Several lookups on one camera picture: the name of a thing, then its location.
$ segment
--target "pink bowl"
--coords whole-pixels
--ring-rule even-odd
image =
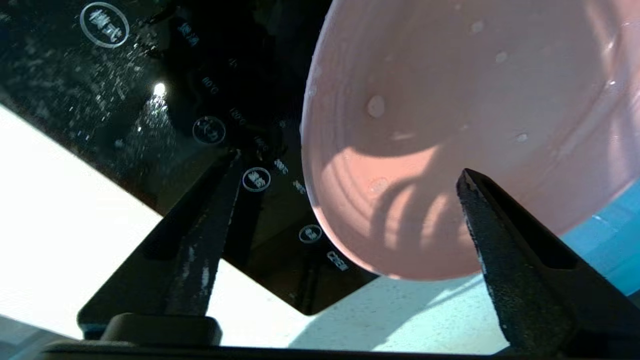
[[[639,49],[637,0],[334,0],[301,128],[321,226],[379,274],[476,272],[468,167],[571,229],[640,174]]]

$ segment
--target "blue surface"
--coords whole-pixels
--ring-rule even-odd
[[[625,295],[640,290],[640,182],[561,238]]]

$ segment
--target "white countertop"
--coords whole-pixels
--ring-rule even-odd
[[[80,338],[76,314],[160,216],[0,106],[0,315]],[[305,316],[222,261],[223,345],[492,354],[507,343],[481,275],[379,278]]]

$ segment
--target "black glass stovetop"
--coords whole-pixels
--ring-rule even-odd
[[[162,215],[239,151],[251,203],[223,257],[314,314],[376,277],[322,233],[302,176],[303,93],[329,5],[6,0],[0,102]]]

